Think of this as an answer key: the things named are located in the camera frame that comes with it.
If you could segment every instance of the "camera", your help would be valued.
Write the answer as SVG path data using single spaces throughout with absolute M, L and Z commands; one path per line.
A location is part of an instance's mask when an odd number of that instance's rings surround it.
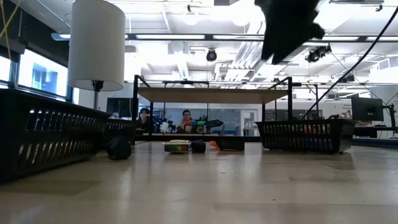
M 207 52 L 206 59 L 208 62 L 214 62 L 217 60 L 217 54 L 214 49 L 210 49 L 209 52 Z

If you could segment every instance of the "box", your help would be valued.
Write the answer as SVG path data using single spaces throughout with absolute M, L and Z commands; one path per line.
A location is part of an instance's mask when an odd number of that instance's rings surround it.
M 171 140 L 163 144 L 165 152 L 186 153 L 192 149 L 192 143 L 188 140 Z

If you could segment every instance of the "woman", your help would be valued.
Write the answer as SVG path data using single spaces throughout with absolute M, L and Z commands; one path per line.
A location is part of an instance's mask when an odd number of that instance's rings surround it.
M 141 128 L 145 131 L 148 131 L 149 129 L 149 110 L 148 108 L 142 108 L 139 111 L 139 117 L 138 117 L 138 125 L 137 128 Z

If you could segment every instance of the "dark hair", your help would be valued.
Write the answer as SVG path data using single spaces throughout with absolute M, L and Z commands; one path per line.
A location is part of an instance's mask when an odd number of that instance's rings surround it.
M 183 111 L 182 112 L 182 116 L 186 113 L 186 112 L 188 112 L 189 113 L 189 115 L 191 115 L 191 111 L 189 111 L 189 110 L 185 110 L 185 111 Z
M 149 114 L 148 108 L 141 108 L 141 110 L 139 110 L 139 113 L 140 113 L 140 114 L 142 114 L 143 112 Z

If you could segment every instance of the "computer monitor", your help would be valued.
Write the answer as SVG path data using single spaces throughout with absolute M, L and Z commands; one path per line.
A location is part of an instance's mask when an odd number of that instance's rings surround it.
M 380 99 L 352 97 L 353 120 L 384 121 L 383 103 Z

